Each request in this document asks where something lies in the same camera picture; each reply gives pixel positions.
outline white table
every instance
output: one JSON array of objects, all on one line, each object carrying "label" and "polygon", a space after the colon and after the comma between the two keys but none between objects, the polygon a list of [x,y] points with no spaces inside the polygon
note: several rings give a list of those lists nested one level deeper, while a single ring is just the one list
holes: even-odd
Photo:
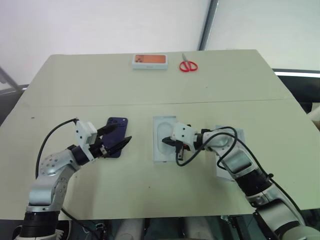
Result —
[{"label": "white table", "polygon": [[[320,134],[254,50],[187,52],[199,70],[132,70],[131,54],[54,55],[0,127],[0,219],[22,219],[39,147],[57,124],[75,116],[97,128],[129,119],[131,142],[118,159],[98,159],[70,180],[64,207],[78,219],[237,215],[253,212],[234,182],[215,177],[213,155],[192,163],[154,164],[152,117],[175,115],[200,130],[244,129],[268,173],[302,209],[320,207]],[[74,126],[47,142],[43,156],[76,143]],[[61,213],[60,219],[66,217]]]}]

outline scissor handle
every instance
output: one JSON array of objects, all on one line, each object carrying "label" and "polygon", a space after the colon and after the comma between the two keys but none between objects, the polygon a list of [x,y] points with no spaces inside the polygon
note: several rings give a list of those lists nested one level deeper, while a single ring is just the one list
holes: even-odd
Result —
[{"label": "scissor handle", "polygon": [[182,72],[193,72],[198,69],[198,65],[193,61],[182,61],[179,65],[179,68]]}]

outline robotic arm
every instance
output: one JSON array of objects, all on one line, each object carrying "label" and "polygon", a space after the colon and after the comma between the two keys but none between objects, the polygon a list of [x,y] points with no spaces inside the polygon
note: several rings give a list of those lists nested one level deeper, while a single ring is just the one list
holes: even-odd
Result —
[{"label": "robotic arm", "polygon": [[121,150],[131,139],[124,138],[112,148],[105,148],[100,137],[116,129],[116,124],[98,130],[90,122],[75,119],[78,146],[54,153],[40,161],[37,178],[29,193],[20,235],[16,240],[56,240],[58,216],[71,176],[82,165],[96,158],[107,158]]},{"label": "robotic arm", "polygon": [[[261,231],[268,240],[318,240],[320,233],[305,225],[301,211],[290,196],[266,174],[249,148],[238,139],[232,127],[198,133],[189,125],[176,123],[172,135],[162,140],[176,148],[179,166],[188,164],[201,150],[220,156],[220,168],[227,170],[244,192]],[[183,162],[183,152],[195,154]]]}]

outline red scissors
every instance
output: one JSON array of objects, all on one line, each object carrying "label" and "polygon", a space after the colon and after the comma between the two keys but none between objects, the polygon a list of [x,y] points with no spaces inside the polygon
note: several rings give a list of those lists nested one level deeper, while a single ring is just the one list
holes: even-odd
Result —
[{"label": "red scissors", "polygon": [[193,72],[198,69],[198,65],[194,63],[193,61],[187,60],[184,53],[182,53],[183,61],[180,63],[179,68],[182,72]]}]

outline blue smartphone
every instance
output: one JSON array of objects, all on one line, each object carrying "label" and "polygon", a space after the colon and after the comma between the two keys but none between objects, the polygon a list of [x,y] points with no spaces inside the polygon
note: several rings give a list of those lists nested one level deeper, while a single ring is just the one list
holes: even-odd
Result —
[{"label": "blue smartphone", "polygon": [[[106,125],[109,124],[116,124],[116,129],[109,134],[102,136],[102,142],[106,149],[112,148],[125,138],[128,119],[126,117],[109,117]],[[112,154],[110,158],[119,158],[120,155],[121,150]]]}]

